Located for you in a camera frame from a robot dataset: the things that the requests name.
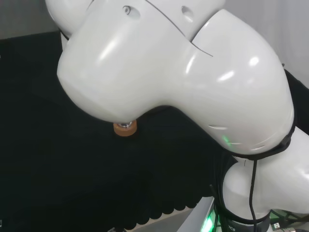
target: cable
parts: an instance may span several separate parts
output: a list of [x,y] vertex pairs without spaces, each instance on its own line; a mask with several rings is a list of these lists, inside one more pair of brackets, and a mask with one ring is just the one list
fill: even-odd
[[216,210],[216,205],[213,207],[213,209],[214,209],[214,213],[216,215],[216,218],[214,220],[214,227],[212,229],[212,232],[216,232],[217,231],[217,226],[218,226],[218,212]]
[[250,195],[249,195],[249,206],[252,214],[252,218],[254,221],[254,232],[256,231],[256,217],[253,209],[253,190],[254,190],[254,183],[255,183],[255,175],[256,175],[256,167],[257,167],[257,160],[253,163],[253,171],[252,171],[252,179],[251,179],[251,188],[250,188]]

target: black table surface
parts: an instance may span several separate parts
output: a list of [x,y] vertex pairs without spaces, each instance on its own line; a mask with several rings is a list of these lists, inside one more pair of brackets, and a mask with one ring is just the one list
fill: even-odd
[[[116,136],[63,91],[61,52],[59,32],[0,41],[3,231],[132,229],[211,196],[216,142],[172,107]],[[297,126],[309,133],[309,91],[286,73]]]

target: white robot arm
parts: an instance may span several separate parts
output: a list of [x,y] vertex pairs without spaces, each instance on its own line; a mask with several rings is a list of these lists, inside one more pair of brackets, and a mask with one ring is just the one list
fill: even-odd
[[[271,150],[289,133],[294,107],[279,58],[256,31],[221,10],[224,0],[78,0],[84,6],[78,26],[55,16],[55,2],[69,1],[46,2],[72,33],[59,80],[90,115],[126,123],[171,105],[225,149],[248,156]],[[273,208],[309,213],[308,151],[308,135],[296,128],[284,152],[258,161],[257,219]],[[252,219],[253,162],[237,159],[224,179],[224,202]]]

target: green led light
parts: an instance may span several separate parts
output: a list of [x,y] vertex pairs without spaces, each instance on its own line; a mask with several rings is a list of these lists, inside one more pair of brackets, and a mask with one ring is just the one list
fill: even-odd
[[213,229],[213,223],[210,217],[208,217],[202,226],[202,229],[200,232],[210,232]]
[[226,142],[228,146],[231,146],[229,139],[225,135],[222,136],[222,139]]

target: black fabric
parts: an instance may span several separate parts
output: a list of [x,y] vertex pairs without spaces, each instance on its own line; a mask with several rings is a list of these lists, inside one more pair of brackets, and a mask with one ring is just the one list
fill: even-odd
[[[4,231],[132,229],[211,196],[221,148],[169,107],[131,138],[76,107],[56,76],[59,32],[0,41],[0,219]],[[287,73],[297,126],[309,91]],[[235,163],[230,156],[226,168]]]

